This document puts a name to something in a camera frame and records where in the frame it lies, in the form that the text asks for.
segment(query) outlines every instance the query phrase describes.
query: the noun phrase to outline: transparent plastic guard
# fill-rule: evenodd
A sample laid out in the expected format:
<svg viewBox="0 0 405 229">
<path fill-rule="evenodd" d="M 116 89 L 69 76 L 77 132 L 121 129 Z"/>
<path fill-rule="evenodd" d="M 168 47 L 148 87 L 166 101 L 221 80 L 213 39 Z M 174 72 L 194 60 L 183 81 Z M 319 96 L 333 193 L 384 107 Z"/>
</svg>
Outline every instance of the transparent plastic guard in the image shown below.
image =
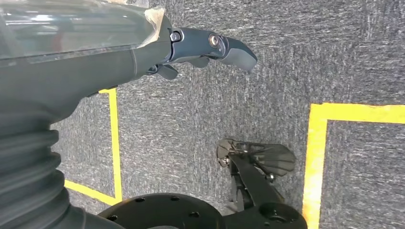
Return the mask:
<svg viewBox="0 0 405 229">
<path fill-rule="evenodd" d="M 45 62 L 137 49 L 159 38 L 148 0 L 0 0 L 0 60 Z"/>
</svg>

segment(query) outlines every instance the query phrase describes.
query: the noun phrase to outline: mounting hole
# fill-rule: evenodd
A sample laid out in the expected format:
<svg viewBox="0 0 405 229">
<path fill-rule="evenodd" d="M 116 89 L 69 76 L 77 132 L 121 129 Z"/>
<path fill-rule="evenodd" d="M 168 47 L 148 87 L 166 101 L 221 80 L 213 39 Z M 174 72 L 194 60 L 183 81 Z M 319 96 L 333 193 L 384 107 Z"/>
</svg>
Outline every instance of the mounting hole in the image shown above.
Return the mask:
<svg viewBox="0 0 405 229">
<path fill-rule="evenodd" d="M 107 219 L 110 221 L 115 221 L 115 220 L 117 220 L 117 218 L 118 218 L 117 215 L 111 215 L 111 216 L 107 217 Z"/>
<path fill-rule="evenodd" d="M 170 198 L 171 201 L 179 201 L 180 197 L 173 196 Z"/>
<path fill-rule="evenodd" d="M 135 202 L 137 202 L 137 203 L 140 203 L 140 202 L 143 202 L 143 201 L 145 201 L 145 198 L 136 198 L 135 199 Z"/>
<path fill-rule="evenodd" d="M 200 217 L 200 214 L 199 214 L 197 211 L 195 211 L 195 212 L 190 213 L 190 214 L 189 214 L 189 217 L 191 217 L 191 218 L 198 218 L 198 217 Z"/>
<path fill-rule="evenodd" d="M 277 223 L 290 223 L 299 218 L 299 213 L 285 204 L 265 203 L 259 207 L 259 212 L 267 220 Z"/>
</svg>

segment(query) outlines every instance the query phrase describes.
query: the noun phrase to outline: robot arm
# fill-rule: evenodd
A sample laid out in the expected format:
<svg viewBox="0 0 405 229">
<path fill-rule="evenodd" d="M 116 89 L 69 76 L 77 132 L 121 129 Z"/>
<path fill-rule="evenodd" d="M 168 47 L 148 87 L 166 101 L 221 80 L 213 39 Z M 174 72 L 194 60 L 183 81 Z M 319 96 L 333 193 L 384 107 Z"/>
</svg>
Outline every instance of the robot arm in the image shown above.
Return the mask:
<svg viewBox="0 0 405 229">
<path fill-rule="evenodd" d="M 172 28 L 146 11 L 102 0 L 0 1 L 0 228 L 121 229 L 70 205 L 50 125 L 102 89 L 146 74 L 173 79 L 172 63 L 256 64 L 237 40 Z"/>
</svg>

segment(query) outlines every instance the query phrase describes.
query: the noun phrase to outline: black bracket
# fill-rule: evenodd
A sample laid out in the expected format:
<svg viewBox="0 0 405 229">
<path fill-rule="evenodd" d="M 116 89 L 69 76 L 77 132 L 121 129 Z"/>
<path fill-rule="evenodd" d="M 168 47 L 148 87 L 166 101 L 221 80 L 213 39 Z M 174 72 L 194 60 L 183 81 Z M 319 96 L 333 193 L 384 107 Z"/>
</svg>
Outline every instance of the black bracket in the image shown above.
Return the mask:
<svg viewBox="0 0 405 229">
<path fill-rule="evenodd" d="M 176 193 L 124 200 L 99 214 L 126 229 L 307 229 L 305 219 L 271 185 L 293 170 L 295 157 L 282 145 L 221 140 L 217 157 L 232 178 L 237 212 L 222 216 L 207 202 Z"/>
</svg>

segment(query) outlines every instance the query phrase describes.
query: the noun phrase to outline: flexible bellows hose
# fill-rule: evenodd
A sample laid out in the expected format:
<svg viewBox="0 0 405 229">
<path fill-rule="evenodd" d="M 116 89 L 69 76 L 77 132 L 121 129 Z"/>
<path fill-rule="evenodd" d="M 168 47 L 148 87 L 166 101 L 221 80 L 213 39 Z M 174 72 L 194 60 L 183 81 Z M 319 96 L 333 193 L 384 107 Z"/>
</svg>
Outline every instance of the flexible bellows hose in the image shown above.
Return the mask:
<svg viewBox="0 0 405 229">
<path fill-rule="evenodd" d="M 51 152 L 58 132 L 22 124 L 7 125 L 22 133 L 0 131 L 0 229 L 121 228 L 70 205 L 64 175 L 56 170 L 61 157 Z"/>
</svg>

